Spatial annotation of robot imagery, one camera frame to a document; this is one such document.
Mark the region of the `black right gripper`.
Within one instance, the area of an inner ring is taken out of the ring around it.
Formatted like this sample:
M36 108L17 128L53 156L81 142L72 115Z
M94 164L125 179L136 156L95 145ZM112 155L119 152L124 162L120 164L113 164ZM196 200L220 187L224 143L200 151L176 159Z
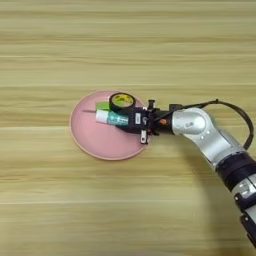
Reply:
M143 145L148 144L148 134L159 136L161 133L173 133L172 129L172 117L174 112L174 106L169 105L167 110L161 110L154 106L155 101L150 99L148 101L148 120L147 120L147 131L141 130L140 143ZM115 125L118 129L121 129L127 133L134 133L133 129L129 126Z

